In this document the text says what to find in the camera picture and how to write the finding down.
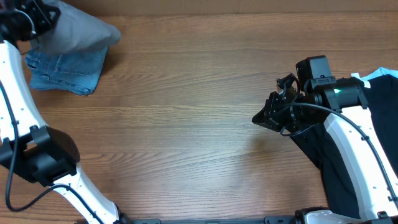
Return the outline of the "grey shorts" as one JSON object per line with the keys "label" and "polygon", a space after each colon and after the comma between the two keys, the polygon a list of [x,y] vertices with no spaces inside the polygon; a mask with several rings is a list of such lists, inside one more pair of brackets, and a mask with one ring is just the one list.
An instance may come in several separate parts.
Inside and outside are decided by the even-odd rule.
{"label": "grey shorts", "polygon": [[30,46],[49,55],[93,52],[117,44],[120,31],[97,17],[91,16],[61,0],[44,0],[60,9],[54,29],[31,40]]}

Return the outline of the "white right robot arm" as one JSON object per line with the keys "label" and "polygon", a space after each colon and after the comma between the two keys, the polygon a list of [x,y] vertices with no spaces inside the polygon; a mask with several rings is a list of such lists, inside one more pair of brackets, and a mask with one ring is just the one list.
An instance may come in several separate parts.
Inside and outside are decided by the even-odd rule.
{"label": "white right robot arm", "polygon": [[298,145],[320,169],[328,199],[289,223],[396,223],[397,72],[339,79],[320,55],[276,84],[252,121]]}

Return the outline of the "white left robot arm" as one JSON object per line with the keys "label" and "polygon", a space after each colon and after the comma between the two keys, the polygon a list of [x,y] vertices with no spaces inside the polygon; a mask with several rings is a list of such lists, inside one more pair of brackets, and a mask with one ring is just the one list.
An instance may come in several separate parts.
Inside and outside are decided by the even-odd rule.
{"label": "white left robot arm", "polygon": [[[6,207],[21,212],[56,191],[86,223],[131,223],[85,174],[73,139],[43,120],[25,81],[17,43],[52,30],[60,15],[59,8],[42,1],[1,1],[1,165],[9,171]],[[27,205],[14,207],[14,175],[46,189]]]}

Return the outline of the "folded blue denim jeans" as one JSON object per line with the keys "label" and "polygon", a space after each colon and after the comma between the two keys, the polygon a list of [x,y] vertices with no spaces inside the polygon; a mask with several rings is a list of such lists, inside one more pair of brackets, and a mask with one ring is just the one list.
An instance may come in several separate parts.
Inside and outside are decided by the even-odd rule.
{"label": "folded blue denim jeans", "polygon": [[90,95],[97,87],[107,52],[107,47],[94,52],[66,55],[49,55],[31,50],[25,57],[25,63],[32,72],[30,87]]}

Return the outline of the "black t-shirt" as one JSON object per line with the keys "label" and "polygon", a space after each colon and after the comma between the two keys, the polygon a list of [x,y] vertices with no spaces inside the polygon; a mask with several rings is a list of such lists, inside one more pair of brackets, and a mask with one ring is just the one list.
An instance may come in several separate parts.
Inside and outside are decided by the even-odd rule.
{"label": "black t-shirt", "polygon": [[[369,103],[377,137],[397,172],[397,78],[392,75],[370,79],[364,94]],[[322,182],[332,212],[359,218],[359,208],[352,181],[340,152],[323,124],[316,124],[292,140],[320,169]]]}

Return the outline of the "light blue garment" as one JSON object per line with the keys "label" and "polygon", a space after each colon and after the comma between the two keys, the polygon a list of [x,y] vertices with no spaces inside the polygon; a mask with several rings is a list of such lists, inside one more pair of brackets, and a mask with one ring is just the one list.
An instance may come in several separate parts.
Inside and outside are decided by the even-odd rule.
{"label": "light blue garment", "polygon": [[375,79],[377,77],[381,77],[384,75],[390,75],[394,78],[398,78],[398,71],[397,70],[392,70],[384,67],[379,67],[376,71],[372,72],[371,74],[361,77],[362,81],[370,81],[372,79]]}

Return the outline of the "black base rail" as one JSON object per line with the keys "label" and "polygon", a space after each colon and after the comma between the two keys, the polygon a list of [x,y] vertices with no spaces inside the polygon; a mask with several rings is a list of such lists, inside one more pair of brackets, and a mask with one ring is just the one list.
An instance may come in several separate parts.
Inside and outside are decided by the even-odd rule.
{"label": "black base rail", "polygon": [[206,220],[160,220],[136,219],[132,224],[295,224],[291,215],[266,216],[264,218],[233,218],[233,219],[206,219]]}

